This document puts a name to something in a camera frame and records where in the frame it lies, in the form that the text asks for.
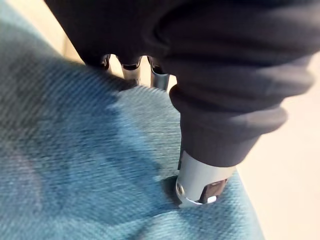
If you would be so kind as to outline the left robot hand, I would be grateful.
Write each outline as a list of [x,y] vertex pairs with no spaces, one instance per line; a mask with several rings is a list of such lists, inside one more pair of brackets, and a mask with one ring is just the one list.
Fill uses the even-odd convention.
[[281,104],[313,84],[320,49],[317,0],[48,0],[80,58],[147,56],[169,74],[180,113],[175,191],[180,205],[210,204],[259,137],[287,120]]

